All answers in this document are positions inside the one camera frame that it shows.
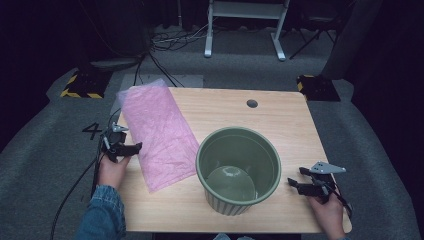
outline gray floor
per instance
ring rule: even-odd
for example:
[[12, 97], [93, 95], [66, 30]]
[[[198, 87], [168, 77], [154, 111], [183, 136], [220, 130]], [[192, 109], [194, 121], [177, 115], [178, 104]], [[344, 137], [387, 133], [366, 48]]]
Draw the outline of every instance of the gray floor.
[[[323, 35], [294, 60], [280, 62], [269, 31], [220, 32], [215, 35], [209, 59], [203, 57], [204, 39], [178, 51], [157, 51], [153, 55], [170, 74], [203, 79], [200, 81], [205, 88], [297, 91], [296, 77], [319, 73], [331, 51], [331, 42]], [[296, 32], [289, 33], [282, 44], [286, 54], [291, 54], [300, 47], [302, 38]], [[116, 92], [128, 74], [134, 77], [135, 73], [135, 67], [115, 72], [104, 99], [59, 97], [74, 70], [54, 82], [47, 92], [49, 105], [0, 154], [0, 239], [48, 238], [60, 202], [96, 153], [97, 138], [90, 140], [90, 134], [82, 129], [94, 122], [100, 129], [106, 127]], [[141, 64], [142, 78], [161, 74], [150, 58]], [[420, 239], [402, 182], [374, 132], [350, 102], [353, 86], [344, 80], [334, 84], [341, 102], [307, 104], [330, 163], [348, 170], [336, 179], [355, 208], [349, 236]], [[66, 202], [55, 239], [72, 238], [89, 201], [91, 180], [92, 170]], [[150, 233], [128, 233], [126, 239], [150, 237]], [[309, 234], [302, 235], [302, 239], [326, 238]]]

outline green plastic bucket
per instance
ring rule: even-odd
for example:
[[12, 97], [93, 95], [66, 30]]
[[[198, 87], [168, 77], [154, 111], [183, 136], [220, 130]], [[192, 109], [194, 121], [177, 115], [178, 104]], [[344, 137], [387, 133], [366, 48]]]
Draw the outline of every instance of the green plastic bucket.
[[248, 128], [228, 127], [202, 142], [196, 171], [209, 205], [221, 214], [234, 216], [275, 191], [281, 163], [264, 136]]

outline denim sleeve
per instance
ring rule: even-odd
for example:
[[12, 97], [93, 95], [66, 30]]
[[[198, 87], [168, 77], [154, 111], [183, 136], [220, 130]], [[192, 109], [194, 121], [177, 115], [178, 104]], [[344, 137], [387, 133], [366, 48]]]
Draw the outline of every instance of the denim sleeve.
[[111, 186], [97, 186], [75, 239], [121, 239], [125, 232], [124, 204], [118, 192]]

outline human hand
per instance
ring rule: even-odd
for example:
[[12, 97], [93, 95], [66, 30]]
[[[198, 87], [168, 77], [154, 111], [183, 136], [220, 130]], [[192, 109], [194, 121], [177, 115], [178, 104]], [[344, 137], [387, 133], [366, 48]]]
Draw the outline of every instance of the human hand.
[[114, 163], [107, 154], [104, 154], [100, 161], [98, 184], [109, 185], [118, 190], [130, 159], [131, 157], [124, 157], [118, 163]]
[[328, 239], [344, 238], [346, 234], [343, 230], [343, 204], [337, 196], [334, 193], [331, 194], [325, 204], [321, 204], [319, 199], [314, 197], [307, 197], [307, 199]]

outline white metal stand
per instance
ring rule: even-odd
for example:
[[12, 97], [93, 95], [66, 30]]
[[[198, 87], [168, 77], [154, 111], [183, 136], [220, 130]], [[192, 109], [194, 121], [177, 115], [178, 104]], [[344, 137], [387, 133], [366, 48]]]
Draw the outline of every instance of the white metal stand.
[[212, 56], [213, 17], [240, 17], [278, 19], [277, 32], [271, 33], [271, 38], [278, 59], [281, 61], [286, 60], [279, 38], [289, 3], [290, 0], [284, 0], [283, 4], [220, 2], [209, 0], [208, 34], [206, 36], [205, 57]]

